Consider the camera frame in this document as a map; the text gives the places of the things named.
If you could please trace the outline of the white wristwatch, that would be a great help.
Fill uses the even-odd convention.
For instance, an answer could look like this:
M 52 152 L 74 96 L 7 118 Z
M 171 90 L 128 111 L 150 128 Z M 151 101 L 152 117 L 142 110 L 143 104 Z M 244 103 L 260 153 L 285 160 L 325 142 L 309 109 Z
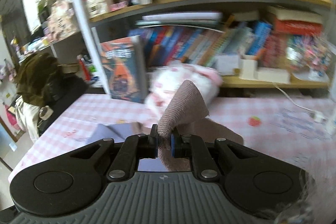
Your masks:
M 54 111 L 49 106 L 41 107 L 39 110 L 39 118 L 41 118 L 43 121 L 46 121 L 52 116 L 53 113 Z

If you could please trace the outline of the row of colourful shelf books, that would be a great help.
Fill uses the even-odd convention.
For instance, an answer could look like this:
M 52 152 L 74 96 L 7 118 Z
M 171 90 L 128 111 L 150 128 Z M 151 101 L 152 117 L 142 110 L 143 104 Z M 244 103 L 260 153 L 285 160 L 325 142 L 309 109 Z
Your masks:
M 219 30 L 201 26 L 158 24 L 135 28 L 128 36 L 139 36 L 148 67 L 163 67 L 178 60 L 215 68 L 218 58 L 234 55 L 260 62 L 266 68 L 326 67 L 327 49 L 318 24 L 274 20 L 234 22 Z

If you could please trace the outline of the pink checkered table mat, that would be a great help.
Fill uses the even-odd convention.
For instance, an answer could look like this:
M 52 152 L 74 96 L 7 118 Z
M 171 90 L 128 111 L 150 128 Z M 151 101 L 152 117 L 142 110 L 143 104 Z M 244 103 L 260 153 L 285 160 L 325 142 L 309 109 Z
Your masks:
M 303 168 L 325 159 L 335 170 L 335 137 L 306 113 L 311 109 L 330 115 L 333 108 L 329 99 L 216 98 L 209 112 L 213 121 L 241 135 L 247 147 Z M 143 104 L 83 95 L 34 143 L 13 174 L 83 146 L 99 124 L 121 122 L 151 127 L 157 118 Z

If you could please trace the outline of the Harry Potter book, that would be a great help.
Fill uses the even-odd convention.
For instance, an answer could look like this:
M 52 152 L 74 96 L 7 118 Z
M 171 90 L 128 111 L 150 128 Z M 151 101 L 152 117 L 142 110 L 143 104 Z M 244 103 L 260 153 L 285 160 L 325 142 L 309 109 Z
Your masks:
M 140 36 L 110 40 L 100 47 L 110 96 L 116 100 L 144 103 L 148 87 Z

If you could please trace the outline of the purple and brown sweater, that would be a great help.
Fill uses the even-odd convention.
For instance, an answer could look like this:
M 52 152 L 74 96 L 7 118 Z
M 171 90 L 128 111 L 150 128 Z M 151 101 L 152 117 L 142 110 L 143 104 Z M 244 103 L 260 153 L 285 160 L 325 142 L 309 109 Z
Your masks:
M 198 88 L 185 80 L 170 101 L 158 122 L 158 157 L 147 163 L 147 172 L 163 174 L 191 172 L 188 159 L 174 159 L 171 155 L 171 134 L 177 128 L 182 134 L 197 135 L 203 139 L 215 161 L 219 176 L 226 176 L 238 170 L 239 155 L 244 151 L 243 138 L 210 119 L 209 111 Z M 99 125 L 94 135 L 95 142 L 89 145 L 93 150 L 94 170 L 107 174 L 112 161 L 127 137 L 111 127 Z

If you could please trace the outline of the dark olive jacket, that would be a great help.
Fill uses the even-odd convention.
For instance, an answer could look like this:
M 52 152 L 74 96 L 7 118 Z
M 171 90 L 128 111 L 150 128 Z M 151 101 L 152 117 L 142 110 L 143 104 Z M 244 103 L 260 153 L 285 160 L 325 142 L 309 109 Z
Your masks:
M 63 78 L 57 58 L 49 53 L 32 53 L 23 60 L 15 77 L 17 94 L 28 104 L 46 106 L 53 101 L 50 86 Z

